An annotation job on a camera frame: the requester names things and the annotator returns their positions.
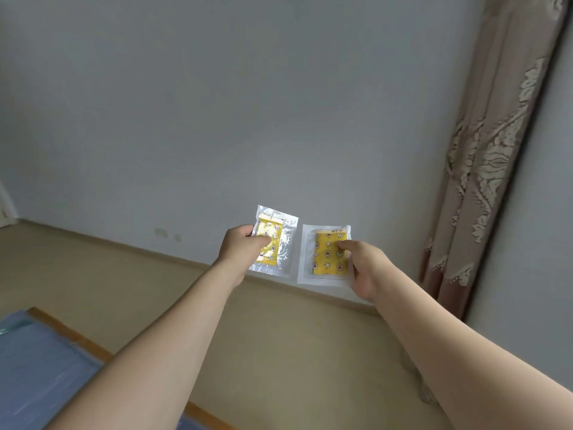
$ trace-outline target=curtain floral pattern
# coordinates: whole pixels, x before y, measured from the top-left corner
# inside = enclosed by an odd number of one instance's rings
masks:
[[[569,0],[486,0],[421,286],[462,318]]]

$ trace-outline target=person's right arm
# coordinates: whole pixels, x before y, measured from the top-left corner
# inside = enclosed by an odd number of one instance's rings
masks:
[[[343,241],[373,303],[456,429],[573,428],[573,393],[482,337],[362,241]]]

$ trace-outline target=floral curtain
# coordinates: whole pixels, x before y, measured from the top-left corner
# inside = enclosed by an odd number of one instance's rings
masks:
[[[462,318],[569,0],[486,0],[421,286]]]

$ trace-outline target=bare skin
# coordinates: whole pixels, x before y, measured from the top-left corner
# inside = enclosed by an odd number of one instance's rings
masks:
[[[46,427],[175,428],[231,291],[269,237],[227,231],[219,258],[160,318],[125,346]],[[573,427],[573,393],[464,325],[384,253],[343,241],[353,290],[373,303],[457,429]]]

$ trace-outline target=plastic packet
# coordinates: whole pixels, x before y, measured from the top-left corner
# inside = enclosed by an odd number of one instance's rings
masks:
[[[298,217],[259,205],[252,235],[267,235],[272,240],[249,270],[287,277],[297,225]]]
[[[303,225],[297,282],[351,286],[354,281],[352,257],[336,245],[342,239],[352,239],[350,226]]]

